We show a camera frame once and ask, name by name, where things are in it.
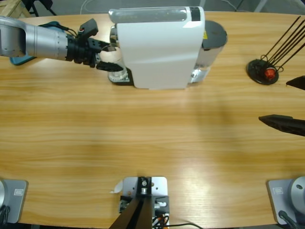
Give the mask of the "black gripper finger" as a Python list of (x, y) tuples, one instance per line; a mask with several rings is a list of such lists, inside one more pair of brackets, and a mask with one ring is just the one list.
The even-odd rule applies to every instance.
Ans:
[(296, 77), (288, 82), (286, 82), (286, 85), (305, 90), (305, 76), (299, 76)]
[(258, 119), (269, 127), (281, 132), (305, 136), (305, 121), (291, 116), (271, 114), (260, 116)]

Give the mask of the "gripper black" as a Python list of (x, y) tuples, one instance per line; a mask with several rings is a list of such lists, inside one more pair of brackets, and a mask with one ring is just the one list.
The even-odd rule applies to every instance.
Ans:
[[(67, 54), (66, 61), (74, 61), (75, 63), (88, 65), (94, 68), (96, 65), (96, 54), (101, 51), (112, 52), (116, 51), (109, 43), (88, 38), (81, 41), (72, 35), (67, 35), (68, 45), (66, 46)], [(98, 70), (102, 71), (122, 71), (123, 68), (112, 62), (98, 62), (96, 65)]]

